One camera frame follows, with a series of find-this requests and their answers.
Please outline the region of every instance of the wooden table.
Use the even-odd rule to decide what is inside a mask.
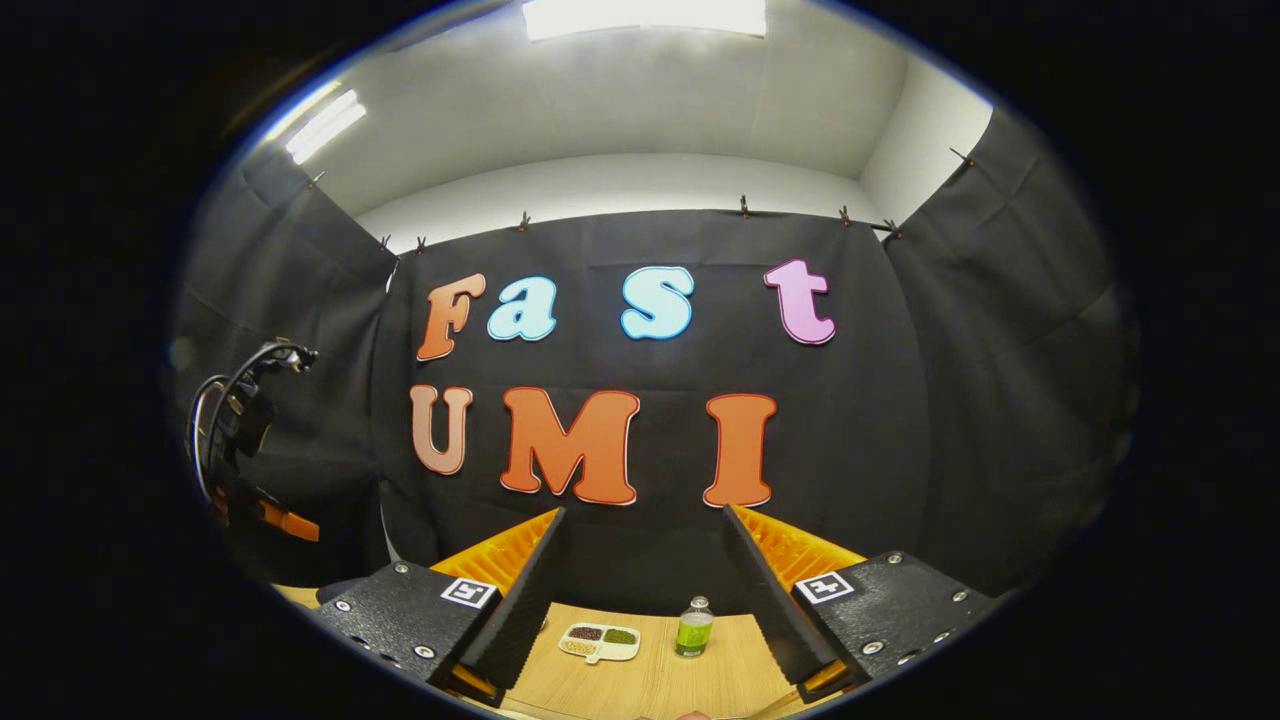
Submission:
[[[285,597],[316,607],[315,591],[276,585]],[[557,647],[573,623],[622,625],[640,632],[640,651],[623,662],[582,657]],[[713,719],[749,717],[794,688],[787,684],[751,615],[716,619],[699,657],[676,655],[677,618],[605,612],[552,603],[515,688],[499,714],[550,720],[675,720],[698,710]],[[827,700],[838,697],[829,696]],[[760,720],[804,708],[794,701]]]

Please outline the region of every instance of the bottle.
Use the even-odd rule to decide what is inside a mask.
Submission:
[[[707,650],[707,639],[712,635],[712,620],[707,598],[698,596],[689,603],[689,610],[680,614],[680,630],[676,632],[676,655],[698,657]]]

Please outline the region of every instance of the orange letter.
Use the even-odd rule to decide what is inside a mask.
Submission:
[[[408,389],[408,397],[413,401],[413,451],[417,452],[417,459],[442,475],[461,470],[467,454],[467,405],[471,405],[471,391],[463,387],[444,391],[444,404],[449,406],[449,448],[444,452],[431,442],[435,388],[413,386]]]
[[[627,483],[627,433],[631,418],[640,411],[639,397],[612,389],[598,392],[586,398],[567,433],[541,388],[513,387],[502,401],[511,409],[511,462],[502,474],[503,487],[538,492],[541,478],[534,474],[536,456],[547,487],[556,495],[564,492],[582,462],[582,479],[573,486],[580,500],[600,505],[636,501],[636,491]]]
[[[703,493],[712,507],[763,505],[773,491],[760,479],[764,462],[764,423],[778,410],[763,395],[722,395],[707,401],[707,413],[719,425],[716,482]]]
[[[467,324],[467,310],[471,307],[468,295],[471,297],[484,295],[484,275],[480,273],[449,284],[442,284],[426,296],[431,310],[426,316],[426,336],[422,338],[422,347],[417,348],[420,363],[438,360],[453,352],[449,328],[453,328],[453,332],[461,332],[462,327]]]

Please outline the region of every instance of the white ceiling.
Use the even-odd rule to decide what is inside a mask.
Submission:
[[[806,0],[765,1],[763,40],[649,28],[536,44],[512,3],[353,67],[340,79],[369,114],[305,167],[325,172],[325,192],[352,215],[488,170],[614,152],[856,178],[901,94],[906,51]]]

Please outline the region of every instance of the fluorescent light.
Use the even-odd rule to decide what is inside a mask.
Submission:
[[[764,0],[531,0],[529,40],[625,27],[690,27],[764,37]]]
[[[320,150],[326,142],[338,137],[339,132],[349,128],[356,120],[364,118],[365,114],[364,105],[347,108],[337,118],[333,118],[333,120],[316,131],[305,143],[289,150],[289,152],[293,152],[293,161],[300,165],[307,161],[308,158],[315,155],[316,150]]]
[[[279,135],[285,129],[288,129],[288,127],[292,126],[294,122],[297,122],[297,119],[301,118],[303,113],[310,110],[311,106],[315,105],[316,102],[324,100],[325,96],[337,90],[339,85],[342,83],[338,81],[328,82],[311,95],[307,95],[301,102],[294,105],[292,110],[285,113],[283,118],[276,120],[275,124],[271,126],[271,129],[266,131],[266,136],[262,138],[262,141],[268,142],[279,137]]]
[[[324,110],[316,113],[316,117],[307,120],[307,124],[302,126],[302,129],[297,132],[289,142],[284,145],[284,149],[289,152],[296,152],[298,147],[307,145],[307,142],[314,137],[321,128],[329,124],[330,120],[337,118],[343,113],[343,110],[356,105],[356,91],[348,90],[338,96],[337,100],[330,102]]]

